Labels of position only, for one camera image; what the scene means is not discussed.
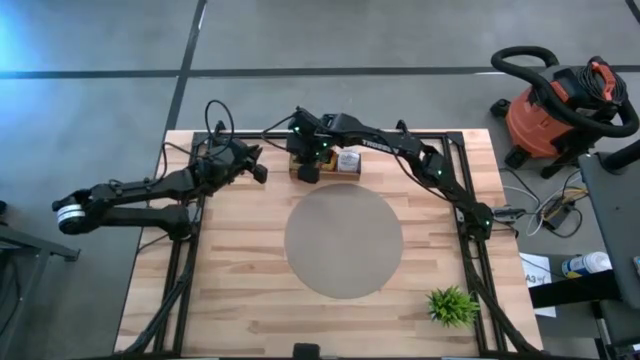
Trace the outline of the white paper sheet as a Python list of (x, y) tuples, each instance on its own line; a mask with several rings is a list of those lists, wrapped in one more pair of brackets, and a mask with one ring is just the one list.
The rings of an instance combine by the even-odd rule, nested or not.
[(550, 262), (547, 257), (526, 253), (520, 253), (519, 256), (529, 288), (552, 282), (553, 275), (550, 272)]

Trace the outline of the black aluminium rig frame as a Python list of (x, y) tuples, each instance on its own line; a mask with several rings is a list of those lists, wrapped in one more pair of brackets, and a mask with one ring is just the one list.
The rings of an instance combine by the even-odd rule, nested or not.
[(243, 175), (205, 201), (194, 278), (170, 311), (162, 341), (147, 356), (168, 358), (288, 357), (297, 343), (315, 343), (327, 357), (463, 357), (481, 347), (509, 347), (483, 312), (478, 324), (446, 327), (427, 313), (436, 289), (465, 287), (463, 252), (514, 327), (542, 344), (516, 239), (496, 226), (483, 248), (459, 238), (455, 208), (408, 179), (395, 159), (365, 149), (360, 185), (393, 209), (403, 234), (397, 271), (369, 295), (334, 299), (304, 285), (284, 249), (286, 222), (310, 191), (291, 177), (285, 133), (242, 139), (263, 147), (266, 183)]

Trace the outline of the blue white wipes canister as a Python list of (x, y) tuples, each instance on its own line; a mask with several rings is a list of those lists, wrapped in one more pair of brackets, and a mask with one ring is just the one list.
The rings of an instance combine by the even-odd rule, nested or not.
[(591, 252), (565, 260), (561, 265), (566, 278), (577, 278), (612, 269), (609, 256), (605, 252)]

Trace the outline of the green plant white pot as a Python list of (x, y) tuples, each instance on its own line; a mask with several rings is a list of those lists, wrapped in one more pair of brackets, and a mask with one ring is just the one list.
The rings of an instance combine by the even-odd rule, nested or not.
[(473, 327), (480, 304), (458, 286), (435, 289), (426, 295), (427, 313), (443, 327)]

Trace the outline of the orange white Tazo tea packet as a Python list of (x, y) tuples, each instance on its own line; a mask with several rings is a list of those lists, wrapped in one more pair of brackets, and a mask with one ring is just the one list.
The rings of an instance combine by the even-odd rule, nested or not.
[(345, 149), (338, 154), (336, 169), (338, 172), (358, 173), (361, 166), (361, 155), (357, 151)]

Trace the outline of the round grey mat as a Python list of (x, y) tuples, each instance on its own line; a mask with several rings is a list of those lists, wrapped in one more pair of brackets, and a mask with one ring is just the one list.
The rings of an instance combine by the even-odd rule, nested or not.
[(396, 213), (381, 195), (353, 184), (333, 184), (295, 205), (284, 248), (304, 285), (333, 299), (356, 299), (391, 279), (404, 239)]

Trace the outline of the black power strip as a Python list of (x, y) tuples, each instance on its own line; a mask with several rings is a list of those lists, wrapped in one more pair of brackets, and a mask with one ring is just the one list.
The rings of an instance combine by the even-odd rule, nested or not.
[(542, 226), (547, 229), (557, 230), (574, 209), (574, 200), (551, 201), (548, 206), (542, 209)]

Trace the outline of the black metal stand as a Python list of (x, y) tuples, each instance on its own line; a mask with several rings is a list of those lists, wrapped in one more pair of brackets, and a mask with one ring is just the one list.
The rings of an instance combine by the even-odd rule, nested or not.
[(53, 255), (74, 262), (80, 250), (10, 227), (0, 200), (0, 360), (7, 360), (29, 298)]

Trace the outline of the orange shop vacuum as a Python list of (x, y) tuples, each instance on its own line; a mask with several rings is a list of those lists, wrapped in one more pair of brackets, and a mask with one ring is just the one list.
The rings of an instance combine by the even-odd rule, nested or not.
[(529, 84), (517, 97), (501, 98), (490, 108), (506, 123), (512, 148), (504, 162), (513, 169), (531, 159), (550, 159), (541, 170), (541, 177), (549, 179), (577, 165), (600, 139), (640, 131), (626, 82), (600, 56), (583, 66), (566, 66), (547, 48), (513, 46), (494, 53), (490, 62)]

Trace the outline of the black power adapter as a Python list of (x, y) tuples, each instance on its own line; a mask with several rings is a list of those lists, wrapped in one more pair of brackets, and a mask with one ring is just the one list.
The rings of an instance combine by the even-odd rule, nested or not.
[(523, 208), (514, 208), (511, 206), (492, 208), (493, 218), (496, 222), (513, 224), (519, 218), (527, 214)]

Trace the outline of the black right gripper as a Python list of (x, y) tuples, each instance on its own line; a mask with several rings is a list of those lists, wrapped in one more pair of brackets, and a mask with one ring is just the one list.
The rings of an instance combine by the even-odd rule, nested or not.
[(336, 118), (336, 114), (316, 117), (303, 107), (297, 107), (291, 115), (286, 151), (295, 157), (297, 163), (303, 164), (298, 168), (299, 180), (317, 183), (320, 169), (312, 164), (328, 163), (336, 147), (346, 147), (344, 140), (330, 129)]

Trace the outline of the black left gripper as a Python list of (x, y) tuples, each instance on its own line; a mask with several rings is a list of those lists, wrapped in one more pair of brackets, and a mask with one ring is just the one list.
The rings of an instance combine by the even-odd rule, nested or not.
[[(234, 141), (228, 147), (211, 148), (197, 160), (197, 177), (200, 184), (207, 186), (224, 186), (235, 180), (243, 171), (257, 163), (263, 148), (259, 145), (247, 145)], [(264, 184), (268, 178), (268, 169), (255, 165), (251, 173), (253, 179)]]

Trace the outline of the wooden tea organizer box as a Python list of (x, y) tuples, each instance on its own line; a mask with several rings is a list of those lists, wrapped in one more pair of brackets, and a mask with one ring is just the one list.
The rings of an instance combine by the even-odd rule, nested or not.
[[(316, 166), (317, 168), (320, 169), (320, 162), (317, 162), (314, 166)], [(290, 173), (290, 177), (291, 178), (296, 178), (298, 179), (298, 168), (303, 165), (302, 163), (300, 163), (297, 160), (297, 157), (295, 155), (291, 155), (289, 157), (289, 173)], [(320, 180), (349, 180), (349, 181), (358, 181), (360, 179), (361, 176), (361, 172), (362, 172), (362, 156), (361, 156), (361, 166), (360, 166), (360, 171), (358, 173), (345, 173), (345, 172), (338, 172), (337, 169), (335, 171), (329, 172), (329, 171), (322, 171), (320, 169)]]

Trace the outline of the grey black cart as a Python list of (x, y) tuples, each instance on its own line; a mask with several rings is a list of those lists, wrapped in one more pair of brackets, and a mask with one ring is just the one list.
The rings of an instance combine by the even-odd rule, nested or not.
[(599, 354), (640, 360), (640, 153), (627, 148), (579, 158), (596, 222), (612, 268), (531, 287), (534, 308), (590, 302), (604, 322)]

